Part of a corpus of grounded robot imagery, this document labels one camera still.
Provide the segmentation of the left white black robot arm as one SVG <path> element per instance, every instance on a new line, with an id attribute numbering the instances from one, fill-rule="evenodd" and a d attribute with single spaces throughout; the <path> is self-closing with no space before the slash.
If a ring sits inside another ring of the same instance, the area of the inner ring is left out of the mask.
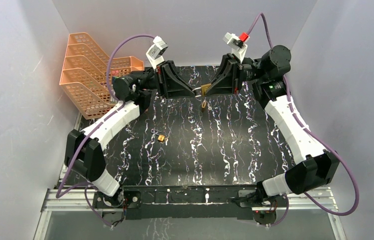
<path id="1" fill-rule="evenodd" d="M 119 102 L 93 125 L 69 132 L 66 144 L 67 173 L 74 171 L 105 195 L 112 208 L 120 207 L 124 195 L 120 183 L 108 172 L 104 149 L 120 130 L 149 107 L 152 93 L 166 99 L 195 97 L 197 90 L 185 82 L 173 61 L 155 68 L 113 76 L 112 87 Z"/>

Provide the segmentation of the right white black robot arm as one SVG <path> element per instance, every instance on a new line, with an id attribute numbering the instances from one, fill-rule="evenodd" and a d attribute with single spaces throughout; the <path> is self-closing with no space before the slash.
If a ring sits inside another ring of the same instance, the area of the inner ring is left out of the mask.
<path id="1" fill-rule="evenodd" d="M 236 94 L 243 82 L 251 82 L 254 98 L 273 119 L 293 155 L 295 165 L 283 174 L 257 183 L 256 199 L 269 207 L 276 196 L 302 194 L 331 183 L 339 160 L 299 124 L 293 99 L 283 79 L 291 69 L 291 52 L 276 45 L 261 58 L 240 60 L 232 53 L 223 55 L 218 72 L 210 82 L 207 96 Z"/>

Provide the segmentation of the large brass padlock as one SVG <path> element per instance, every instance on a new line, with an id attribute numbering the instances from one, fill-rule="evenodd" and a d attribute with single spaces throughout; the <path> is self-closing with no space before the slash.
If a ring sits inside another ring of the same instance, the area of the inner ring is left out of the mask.
<path id="1" fill-rule="evenodd" d="M 201 103 L 201 112 L 204 113 L 204 112 L 208 112 L 211 110 L 212 110 L 212 106 L 211 106 L 210 100 L 204 99 Z"/>

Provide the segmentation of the medium brass padlock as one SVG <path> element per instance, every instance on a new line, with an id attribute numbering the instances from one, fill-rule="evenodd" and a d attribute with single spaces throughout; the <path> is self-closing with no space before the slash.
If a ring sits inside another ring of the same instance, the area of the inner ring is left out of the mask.
<path id="1" fill-rule="evenodd" d="M 201 85 L 200 87 L 196 87 L 193 89 L 193 92 L 195 93 L 195 97 L 204 97 L 206 95 L 207 90 L 211 87 L 210 83 Z"/>

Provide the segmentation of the small brass padlock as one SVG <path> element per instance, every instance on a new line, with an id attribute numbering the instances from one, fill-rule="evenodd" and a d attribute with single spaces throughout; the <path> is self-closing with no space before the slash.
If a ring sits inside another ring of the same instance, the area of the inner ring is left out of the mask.
<path id="1" fill-rule="evenodd" d="M 164 143 L 165 141 L 167 141 L 167 137 L 159 130 L 156 130 L 156 129 L 152 129 L 151 130 L 151 133 L 157 137 L 157 141 L 160 142 L 160 143 Z"/>

